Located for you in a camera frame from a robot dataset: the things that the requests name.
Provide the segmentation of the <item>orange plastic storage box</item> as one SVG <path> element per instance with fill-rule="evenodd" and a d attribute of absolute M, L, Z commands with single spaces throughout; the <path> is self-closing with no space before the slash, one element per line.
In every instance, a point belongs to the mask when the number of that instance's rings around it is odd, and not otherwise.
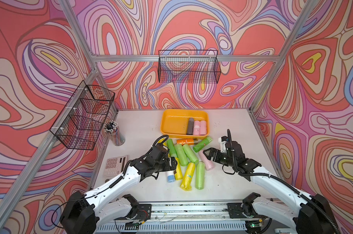
<path fill-rule="evenodd" d="M 189 118 L 195 121 L 206 121 L 206 134 L 204 135 L 187 135 Z M 164 135 L 171 138 L 197 138 L 204 139 L 210 134 L 209 115 L 201 110 L 188 109 L 167 109 L 163 112 L 161 118 L 160 130 Z"/>

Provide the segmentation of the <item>grey trash bag roll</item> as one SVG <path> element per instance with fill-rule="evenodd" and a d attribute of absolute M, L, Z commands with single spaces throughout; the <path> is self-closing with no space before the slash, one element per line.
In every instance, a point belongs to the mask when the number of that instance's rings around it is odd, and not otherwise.
<path fill-rule="evenodd" d="M 195 120 L 193 118 L 189 118 L 188 124 L 187 124 L 187 130 L 186 130 L 186 134 L 187 135 L 192 135 L 193 134 L 194 122 L 195 122 Z"/>

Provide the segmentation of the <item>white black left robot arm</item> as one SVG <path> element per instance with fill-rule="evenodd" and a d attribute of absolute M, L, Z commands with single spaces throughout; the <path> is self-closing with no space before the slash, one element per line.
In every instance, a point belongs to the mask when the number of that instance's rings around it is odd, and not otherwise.
<path fill-rule="evenodd" d="M 143 156 L 130 160 L 119 175 L 86 193 L 70 196 L 59 222 L 68 234 L 94 234 L 99 226 L 118 218 L 130 220 L 134 226 L 143 224 L 149 212 L 130 194 L 129 188 L 148 177 L 158 178 L 160 172 L 172 172 L 177 160 L 169 157 L 169 149 L 157 143 Z"/>

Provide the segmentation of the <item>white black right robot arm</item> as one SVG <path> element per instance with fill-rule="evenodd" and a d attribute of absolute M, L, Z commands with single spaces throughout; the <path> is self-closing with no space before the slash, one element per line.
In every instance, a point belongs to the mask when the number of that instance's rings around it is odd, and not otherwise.
<path fill-rule="evenodd" d="M 271 174 L 259 162 L 245 157 L 241 145 L 236 141 L 225 137 L 221 147 L 224 150 L 203 150 L 203 158 L 223 167 L 231 167 L 234 175 L 259 185 L 281 200 L 281 203 L 276 203 L 253 192 L 242 200 L 240 208 L 234 209 L 235 214 L 240 213 L 247 218 L 263 215 L 288 226 L 297 234 L 340 232 L 330 204 L 324 196 L 303 192 Z"/>

